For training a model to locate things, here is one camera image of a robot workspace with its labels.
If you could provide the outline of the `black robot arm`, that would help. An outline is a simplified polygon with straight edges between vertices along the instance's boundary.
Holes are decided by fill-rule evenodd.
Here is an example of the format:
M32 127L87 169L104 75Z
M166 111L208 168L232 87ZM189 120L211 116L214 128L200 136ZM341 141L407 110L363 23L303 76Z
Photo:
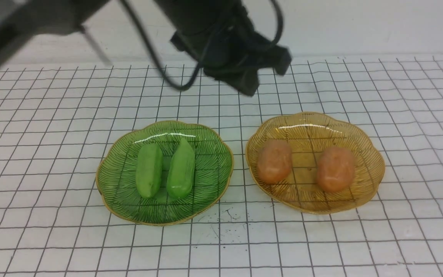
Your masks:
M37 35L72 33L81 33L99 58L109 64L109 58L84 25L106 3L106 0L0 0L0 67ZM284 17L276 0L271 1L276 17L272 40L255 30L240 0L157 0L155 3L175 28L171 43L197 62L186 84L178 84L167 75L139 16L129 1L121 0L151 61L163 80L177 91L190 89L203 70L208 77L252 97L260 85L260 69L271 68L283 76L290 67L290 50L278 45Z

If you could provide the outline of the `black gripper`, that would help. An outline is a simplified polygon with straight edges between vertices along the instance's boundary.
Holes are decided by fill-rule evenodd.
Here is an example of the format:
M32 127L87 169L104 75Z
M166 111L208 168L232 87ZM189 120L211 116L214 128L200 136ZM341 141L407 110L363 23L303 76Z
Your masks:
M284 27L281 7L276 0L270 3L276 17L273 39L255 30L240 0L155 1L175 28L171 43L197 62L193 76L202 68L209 70L249 97L260 85L259 69L273 68L283 75L292 60L290 50L278 45Z

